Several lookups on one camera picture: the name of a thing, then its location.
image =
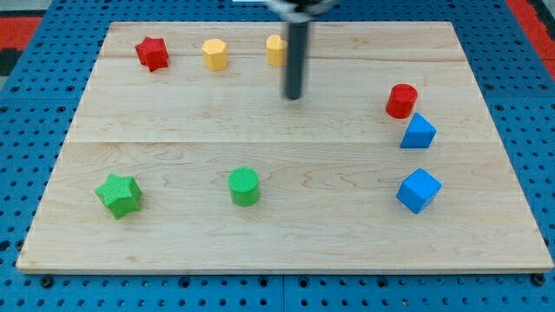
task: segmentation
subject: yellow block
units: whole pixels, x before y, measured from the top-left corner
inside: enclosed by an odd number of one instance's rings
[[[269,36],[266,39],[268,64],[283,66],[285,64],[285,49],[287,49],[287,41],[282,40],[279,35]]]
[[[206,40],[202,45],[202,56],[205,65],[212,71],[227,68],[227,44],[219,39]]]

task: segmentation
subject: blue pegboard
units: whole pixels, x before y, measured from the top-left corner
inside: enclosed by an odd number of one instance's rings
[[[452,22],[541,233],[550,252],[555,252],[555,84],[504,1],[342,0],[318,19]],[[0,309],[553,309],[553,272],[52,277],[18,273],[18,250],[112,21],[278,21],[278,16],[260,5],[240,6],[228,0],[52,3],[0,93]]]

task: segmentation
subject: red cylinder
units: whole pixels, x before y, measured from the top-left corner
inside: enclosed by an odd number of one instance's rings
[[[407,118],[413,111],[417,98],[418,91],[413,86],[404,83],[395,85],[391,89],[385,110],[393,118]]]

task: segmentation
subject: green block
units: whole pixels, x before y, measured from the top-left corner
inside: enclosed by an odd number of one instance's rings
[[[137,201],[141,192],[133,177],[119,177],[110,173],[106,182],[95,193],[116,219],[140,210]]]
[[[239,167],[229,175],[227,180],[232,195],[232,202],[241,207],[254,205],[260,198],[258,175],[249,167]]]

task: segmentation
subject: wooden board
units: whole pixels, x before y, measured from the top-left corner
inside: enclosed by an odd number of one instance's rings
[[[113,23],[17,262],[53,274],[451,274],[546,271],[552,259],[450,23],[318,23],[305,97],[281,95],[264,41],[282,23]],[[134,55],[162,36],[170,67]],[[230,65],[200,46],[218,37]],[[438,129],[402,150],[385,114],[411,83]],[[231,203],[253,167],[262,196]],[[423,167],[443,183],[420,215],[395,194]],[[94,194],[134,175],[142,211]]]

